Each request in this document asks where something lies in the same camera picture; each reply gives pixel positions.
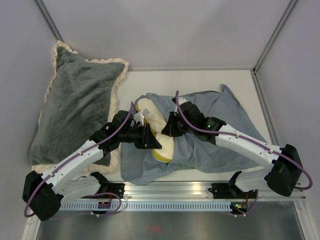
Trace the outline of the cream pillow yellow edge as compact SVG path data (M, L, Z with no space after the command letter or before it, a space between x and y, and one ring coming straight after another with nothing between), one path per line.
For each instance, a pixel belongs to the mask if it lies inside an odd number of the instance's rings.
M139 99L135 108L137 111L148 110L149 114L144 116L143 123L150 125L153 136L161 144L161 149L152 149L153 157L159 162L169 163L174 156L175 142L173 137L162 134L163 128L167 125L167 120L148 98Z

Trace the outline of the patchwork and blue pillowcase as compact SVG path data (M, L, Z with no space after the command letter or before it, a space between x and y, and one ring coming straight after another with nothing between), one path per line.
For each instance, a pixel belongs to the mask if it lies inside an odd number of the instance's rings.
M206 117L216 117L233 128L263 141L247 112L225 84L220 91L202 91L183 96ZM120 147L121 177L135 185L152 181L212 181L228 179L236 171L258 170L253 160L225 147L200 141L187 133L174 140L170 163L155 159L150 149L137 149L132 143Z

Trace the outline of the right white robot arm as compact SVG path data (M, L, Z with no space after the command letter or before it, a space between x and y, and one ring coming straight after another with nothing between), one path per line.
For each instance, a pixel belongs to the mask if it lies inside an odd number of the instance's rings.
M233 198L264 188L289 197L302 174L298 151L292 145L280 147L257 140L219 118L205 116L190 101L181 103L169 113L161 133L169 137L190 133L202 142L230 149L260 165L260 170L240 170L233 174L227 184Z

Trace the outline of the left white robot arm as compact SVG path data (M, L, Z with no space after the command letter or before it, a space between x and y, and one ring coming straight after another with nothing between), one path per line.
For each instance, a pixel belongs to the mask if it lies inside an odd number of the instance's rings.
M84 144L52 168L38 173L31 171L26 177L22 199L26 203L24 216L37 216L46 221L66 204L80 198L105 198L109 194L109 181L99 172L80 179L73 178L89 165L105 158L121 143L134 144L137 149L161 149L150 124L144 120L149 111L144 108L135 114L120 110L112 121L95 131Z

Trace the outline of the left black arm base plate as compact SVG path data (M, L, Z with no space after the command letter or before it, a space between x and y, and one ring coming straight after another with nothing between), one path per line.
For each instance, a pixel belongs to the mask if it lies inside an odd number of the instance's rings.
M123 199L125 193L125 184L110 182L107 186L107 192L117 195L120 199Z

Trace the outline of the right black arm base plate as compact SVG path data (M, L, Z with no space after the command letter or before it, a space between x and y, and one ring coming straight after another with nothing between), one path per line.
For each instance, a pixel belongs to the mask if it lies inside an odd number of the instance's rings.
M229 186L228 183L216 182L212 183L211 187L207 189L213 196L214 199L255 199L257 197L257 191L251 190L249 192L241 191L236 186Z

